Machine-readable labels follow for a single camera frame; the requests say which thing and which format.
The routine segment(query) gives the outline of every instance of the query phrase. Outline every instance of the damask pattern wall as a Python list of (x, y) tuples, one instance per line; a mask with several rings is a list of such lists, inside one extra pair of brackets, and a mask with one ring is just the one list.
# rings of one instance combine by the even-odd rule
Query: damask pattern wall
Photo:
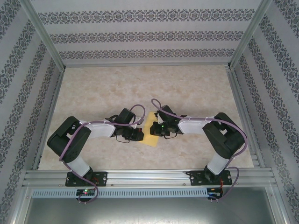
[(299, 1), (274, 0), (235, 73), (267, 167), (299, 223)]
[(0, 0), (0, 223), (32, 169), (60, 72), (17, 0)]
[(260, 0), (33, 0), (66, 65), (228, 63)]

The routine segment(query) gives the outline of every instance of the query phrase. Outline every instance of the yellow sponge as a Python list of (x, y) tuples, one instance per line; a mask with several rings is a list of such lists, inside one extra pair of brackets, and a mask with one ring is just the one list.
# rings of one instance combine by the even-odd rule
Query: yellow sponge
[(143, 144), (156, 147), (158, 143), (159, 136), (154, 136), (150, 134), (150, 127), (153, 125), (153, 122), (157, 121), (155, 117), (155, 112), (150, 111), (148, 114), (148, 117), (146, 118), (146, 122), (144, 124), (144, 127), (142, 129), (142, 132), (144, 133), (143, 140), (140, 141)]

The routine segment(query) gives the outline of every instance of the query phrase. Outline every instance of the enclosure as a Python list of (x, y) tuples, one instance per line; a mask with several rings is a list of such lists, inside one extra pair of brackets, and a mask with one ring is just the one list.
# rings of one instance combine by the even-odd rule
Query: enclosure
[[(299, 223), (298, 0), (0, 4), (0, 223)], [(142, 104), (147, 117), (152, 98), (177, 115), (224, 112), (246, 133), (230, 195), (211, 202), (185, 174), (213, 157), (205, 135), (95, 138), (81, 155), (106, 186), (78, 204), (49, 137), (69, 116)]]

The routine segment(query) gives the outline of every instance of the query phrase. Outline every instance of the perforated metal strip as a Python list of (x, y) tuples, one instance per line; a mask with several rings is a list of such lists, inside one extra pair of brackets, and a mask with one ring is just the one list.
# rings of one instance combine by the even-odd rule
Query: perforated metal strip
[[(35, 189), (32, 198), (75, 198), (76, 189)], [(206, 188), (100, 189), (99, 198), (207, 197)]]

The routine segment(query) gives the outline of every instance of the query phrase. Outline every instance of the beige floor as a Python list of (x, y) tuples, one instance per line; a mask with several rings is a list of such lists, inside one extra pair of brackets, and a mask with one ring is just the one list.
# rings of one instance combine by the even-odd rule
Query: beige floor
[[(100, 120), (134, 104), (155, 111), (152, 98), (176, 114), (207, 117), (225, 112), (241, 126), (224, 66), (67, 68), (48, 137), (69, 116)], [(135, 112), (141, 115), (142, 110)], [(185, 169), (204, 168), (214, 149), (205, 135), (185, 134), (160, 138), (157, 147), (119, 143), (115, 138), (90, 139), (81, 154), (93, 169)], [(249, 150), (231, 165), (253, 167)], [(66, 168), (45, 146), (39, 169)]]

